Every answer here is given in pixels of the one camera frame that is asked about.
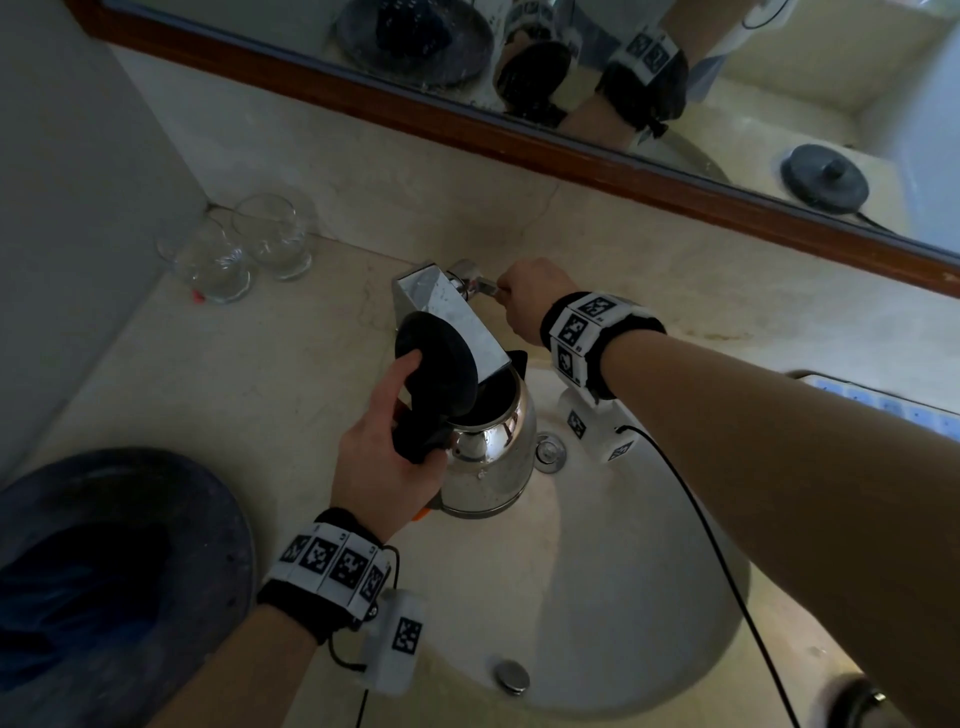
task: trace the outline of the left hand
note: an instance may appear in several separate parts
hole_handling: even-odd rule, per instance
[[[391,364],[373,390],[367,413],[340,439],[330,507],[348,510],[383,543],[440,491],[446,471],[441,449],[430,452],[422,465],[394,450],[396,398],[421,359],[420,352],[410,352]]]

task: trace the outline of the stainless steel kettle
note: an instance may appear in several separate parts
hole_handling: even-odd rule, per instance
[[[394,447],[413,462],[446,450],[444,485],[429,507],[459,518],[509,508],[533,470],[537,414],[523,380],[526,352],[504,352],[468,305],[495,289],[466,260],[448,271],[427,262],[394,279],[396,355],[423,352],[407,379],[411,409]]]

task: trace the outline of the hand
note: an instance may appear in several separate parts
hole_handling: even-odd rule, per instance
[[[510,328],[535,346],[543,346],[540,324],[550,306],[568,294],[583,290],[563,268],[545,257],[518,260],[496,284],[496,299],[507,309]]]
[[[414,465],[396,454],[393,420],[397,395],[420,365],[410,352],[390,365],[370,397],[370,408],[340,439],[331,508],[345,508],[386,543],[440,491],[446,470],[441,449]]]

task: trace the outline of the white wall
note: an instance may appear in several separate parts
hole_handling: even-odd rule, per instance
[[[960,253],[960,26],[859,122],[864,151],[900,169],[916,237]]]
[[[60,0],[0,4],[0,478],[159,272],[150,230],[206,199]]]

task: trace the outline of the right hand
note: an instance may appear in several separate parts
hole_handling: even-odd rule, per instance
[[[507,309],[507,323],[528,344],[543,346],[540,324],[550,306],[583,288],[545,257],[523,258],[496,282],[496,300]]]

